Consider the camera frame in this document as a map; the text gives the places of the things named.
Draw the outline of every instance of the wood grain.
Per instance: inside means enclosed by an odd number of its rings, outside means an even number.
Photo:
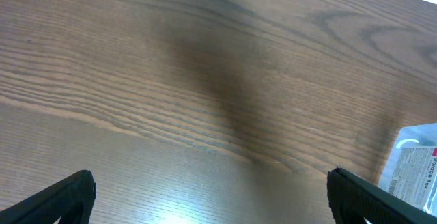
[[[0,0],[0,208],[79,169],[92,223],[332,223],[435,122],[419,0]]]

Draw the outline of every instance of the wooden table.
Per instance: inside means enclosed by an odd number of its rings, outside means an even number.
[[[0,0],[0,209],[90,169],[92,223],[333,223],[436,85],[419,0]]]

